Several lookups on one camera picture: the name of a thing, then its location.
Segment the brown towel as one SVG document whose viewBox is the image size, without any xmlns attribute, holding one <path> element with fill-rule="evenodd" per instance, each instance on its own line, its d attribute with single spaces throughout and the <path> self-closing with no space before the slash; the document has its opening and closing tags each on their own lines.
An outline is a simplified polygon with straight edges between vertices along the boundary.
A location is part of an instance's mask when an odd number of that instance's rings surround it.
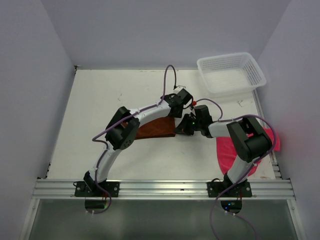
<svg viewBox="0 0 320 240">
<path fill-rule="evenodd" d="M 175 119 L 173 117 L 161 117 L 139 127 L 135 139 L 175 137 L 175 128 Z"/>
</svg>

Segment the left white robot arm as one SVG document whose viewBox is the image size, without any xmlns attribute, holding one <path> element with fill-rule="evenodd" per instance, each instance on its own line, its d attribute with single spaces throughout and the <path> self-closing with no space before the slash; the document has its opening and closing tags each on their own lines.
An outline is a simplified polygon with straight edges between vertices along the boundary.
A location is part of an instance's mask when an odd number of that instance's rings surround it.
<svg viewBox="0 0 320 240">
<path fill-rule="evenodd" d="M 84 175 L 86 190 L 92 196 L 103 193 L 104 184 L 109 171 L 119 154 L 131 146 L 135 141 L 138 130 L 143 125 L 164 117 L 181 118 L 184 106 L 193 101 L 193 96 L 184 88 L 178 93 L 163 95 L 160 101 L 145 107 L 127 109 L 120 107 L 106 129 L 92 140 L 105 136 L 103 152 L 100 154 L 94 167 Z"/>
</svg>

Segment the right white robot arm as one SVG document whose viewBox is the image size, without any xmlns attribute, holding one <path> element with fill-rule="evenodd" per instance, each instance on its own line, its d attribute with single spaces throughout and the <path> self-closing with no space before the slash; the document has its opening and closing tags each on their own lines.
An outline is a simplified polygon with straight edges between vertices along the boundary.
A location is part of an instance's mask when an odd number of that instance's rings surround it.
<svg viewBox="0 0 320 240">
<path fill-rule="evenodd" d="M 261 126 L 257 115 L 243 115 L 232 120 L 214 121 L 206 105 L 196 106 L 191 113 L 183 116 L 174 132 L 192 136 L 200 132 L 206 138 L 229 137 L 236 152 L 231 168 L 224 174 L 222 182 L 212 182 L 212 188 L 227 196 L 235 196 L 247 181 L 248 175 L 256 162 L 271 153 L 276 144 L 275 130 L 272 136 Z"/>
</svg>

